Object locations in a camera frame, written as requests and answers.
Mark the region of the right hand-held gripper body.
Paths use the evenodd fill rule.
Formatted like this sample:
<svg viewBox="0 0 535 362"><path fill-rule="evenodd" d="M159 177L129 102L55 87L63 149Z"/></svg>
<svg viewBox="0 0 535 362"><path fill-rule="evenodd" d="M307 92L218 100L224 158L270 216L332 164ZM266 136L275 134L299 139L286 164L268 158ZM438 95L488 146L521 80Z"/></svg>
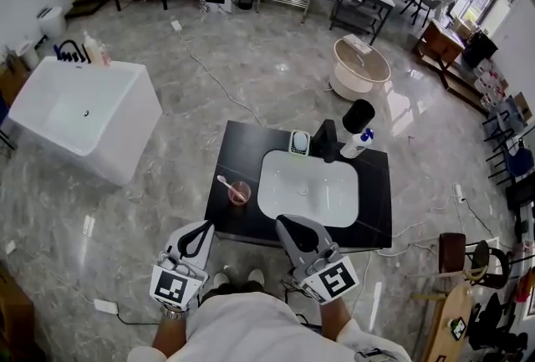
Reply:
<svg viewBox="0 0 535 362"><path fill-rule="evenodd" d="M359 279L348 256L332 245L322 252L301 256L291 272L295 284L309 297L325 305L342 297L359 285Z"/></svg>

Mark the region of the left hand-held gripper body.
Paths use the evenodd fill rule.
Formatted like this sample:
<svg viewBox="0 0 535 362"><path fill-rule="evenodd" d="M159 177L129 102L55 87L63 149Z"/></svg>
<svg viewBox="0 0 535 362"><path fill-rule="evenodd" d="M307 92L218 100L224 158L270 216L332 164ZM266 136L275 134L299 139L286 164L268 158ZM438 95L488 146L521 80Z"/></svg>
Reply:
<svg viewBox="0 0 535 362"><path fill-rule="evenodd" d="M189 308L205 285L209 275L200 268L161 252L153 266L150 296L174 308Z"/></svg>

